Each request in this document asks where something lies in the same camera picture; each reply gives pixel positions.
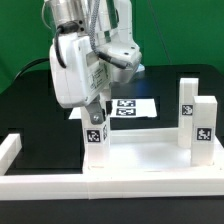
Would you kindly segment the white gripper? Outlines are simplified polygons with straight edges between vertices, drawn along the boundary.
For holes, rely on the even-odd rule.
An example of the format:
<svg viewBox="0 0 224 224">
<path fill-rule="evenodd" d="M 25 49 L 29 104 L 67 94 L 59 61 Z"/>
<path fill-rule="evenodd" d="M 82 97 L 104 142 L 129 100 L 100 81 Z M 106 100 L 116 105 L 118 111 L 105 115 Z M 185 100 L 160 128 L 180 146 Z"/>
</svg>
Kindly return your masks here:
<svg viewBox="0 0 224 224">
<path fill-rule="evenodd" d="M 109 84 L 110 75 L 90 47 L 88 36 L 76 34 L 59 37 L 65 68 L 58 63 L 54 46 L 50 48 L 50 68 L 55 95 L 63 108 L 87 106 L 93 125 L 104 122 L 103 109 L 94 98 Z M 106 112 L 111 114 L 112 101 L 106 101 Z"/>
</svg>

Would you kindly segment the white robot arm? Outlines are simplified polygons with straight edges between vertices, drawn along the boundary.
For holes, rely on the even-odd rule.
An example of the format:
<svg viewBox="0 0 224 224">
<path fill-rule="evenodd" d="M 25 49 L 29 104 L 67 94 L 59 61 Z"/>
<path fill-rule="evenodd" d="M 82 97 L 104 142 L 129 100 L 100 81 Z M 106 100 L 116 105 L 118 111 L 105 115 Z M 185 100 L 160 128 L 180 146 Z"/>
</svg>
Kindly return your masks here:
<svg viewBox="0 0 224 224">
<path fill-rule="evenodd" d="M 84 107 L 94 125 L 111 113 L 100 103 L 112 83 L 129 82 L 142 54 L 132 36 L 130 0 L 44 0 L 52 16 L 49 52 L 58 103 Z"/>
</svg>

